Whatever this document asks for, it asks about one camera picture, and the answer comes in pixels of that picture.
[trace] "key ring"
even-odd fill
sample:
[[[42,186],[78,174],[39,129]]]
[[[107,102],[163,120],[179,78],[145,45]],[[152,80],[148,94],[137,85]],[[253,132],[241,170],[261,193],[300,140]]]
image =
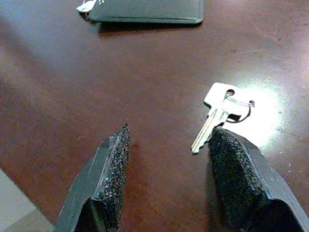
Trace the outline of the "key ring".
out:
[[[234,102],[238,105],[242,105],[242,106],[248,106],[249,107],[249,111],[248,111],[248,114],[242,119],[242,120],[239,120],[239,121],[231,121],[231,120],[226,120],[227,122],[229,123],[239,123],[239,122],[242,122],[244,121],[246,118],[248,118],[251,114],[251,107],[255,107],[255,101],[253,100],[250,100],[249,103],[247,102],[242,102],[242,101],[238,101],[236,100],[235,98],[232,98],[233,94],[231,93],[226,93],[225,95],[225,99],[231,101],[231,102]]]

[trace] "black wallet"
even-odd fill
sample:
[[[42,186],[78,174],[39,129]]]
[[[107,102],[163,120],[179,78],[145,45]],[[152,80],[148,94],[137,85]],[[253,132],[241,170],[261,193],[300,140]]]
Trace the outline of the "black wallet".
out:
[[[198,24],[203,0],[97,0],[89,18],[99,22]]]

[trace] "key blade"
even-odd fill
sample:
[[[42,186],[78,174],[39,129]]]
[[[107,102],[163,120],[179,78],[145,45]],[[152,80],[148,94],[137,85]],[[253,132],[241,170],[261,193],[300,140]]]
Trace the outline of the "key blade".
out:
[[[191,146],[193,154],[197,154],[199,149],[210,139],[213,128],[227,120],[228,114],[218,109],[211,109],[209,117],[197,135],[197,138]]]

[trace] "wooden table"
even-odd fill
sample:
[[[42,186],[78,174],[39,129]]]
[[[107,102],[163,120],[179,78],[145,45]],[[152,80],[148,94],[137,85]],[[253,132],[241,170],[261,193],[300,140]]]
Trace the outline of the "wooden table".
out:
[[[2,3],[0,167],[52,222],[79,170],[127,119],[120,231],[222,228],[208,148],[190,153],[214,82],[260,93],[264,114],[234,127],[309,214],[307,0],[206,1],[193,28],[93,25],[78,4]]]

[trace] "silver key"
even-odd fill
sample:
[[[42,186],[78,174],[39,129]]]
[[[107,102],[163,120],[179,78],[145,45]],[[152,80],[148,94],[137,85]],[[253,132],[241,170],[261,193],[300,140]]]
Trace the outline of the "silver key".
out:
[[[222,83],[214,83],[208,92],[204,102],[211,107],[207,120],[197,138],[191,146],[193,154],[211,137],[212,130],[226,122],[230,114],[242,116],[248,112],[248,106],[254,106],[254,102],[240,88]]]

